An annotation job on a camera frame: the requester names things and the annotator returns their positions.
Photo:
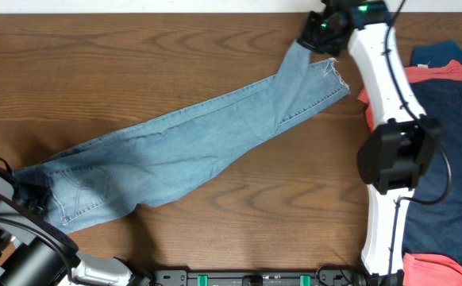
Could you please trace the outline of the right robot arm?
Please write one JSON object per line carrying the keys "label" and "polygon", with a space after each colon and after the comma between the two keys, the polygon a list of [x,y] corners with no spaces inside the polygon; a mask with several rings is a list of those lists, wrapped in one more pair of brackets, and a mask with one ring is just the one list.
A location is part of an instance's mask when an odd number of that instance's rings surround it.
{"label": "right robot arm", "polygon": [[368,229],[361,268],[319,269],[322,285],[401,285],[402,238],[411,203],[434,205],[449,194],[447,183],[436,199],[414,198],[436,151],[442,126],[427,116],[406,77],[395,37],[396,14],[383,1],[324,0],[310,12],[298,38],[304,48],[338,56],[347,49],[354,60],[372,111],[372,133],[356,162],[368,190]]}

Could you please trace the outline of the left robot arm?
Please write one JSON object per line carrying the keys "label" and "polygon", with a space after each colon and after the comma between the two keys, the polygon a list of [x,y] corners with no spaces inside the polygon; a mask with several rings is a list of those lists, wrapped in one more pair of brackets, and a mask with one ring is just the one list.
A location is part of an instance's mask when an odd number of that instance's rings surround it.
{"label": "left robot arm", "polygon": [[79,251],[63,232],[15,202],[24,185],[0,166],[0,285],[149,286],[154,278],[118,258]]}

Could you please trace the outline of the light blue denim jeans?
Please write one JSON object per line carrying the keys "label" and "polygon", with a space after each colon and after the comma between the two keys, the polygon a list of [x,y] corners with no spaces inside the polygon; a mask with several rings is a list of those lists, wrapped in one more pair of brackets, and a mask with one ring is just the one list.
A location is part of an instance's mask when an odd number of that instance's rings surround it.
{"label": "light blue denim jeans", "polygon": [[176,201],[250,149],[349,93],[333,59],[300,44],[272,76],[108,133],[14,172],[48,189],[45,219],[66,234]]}

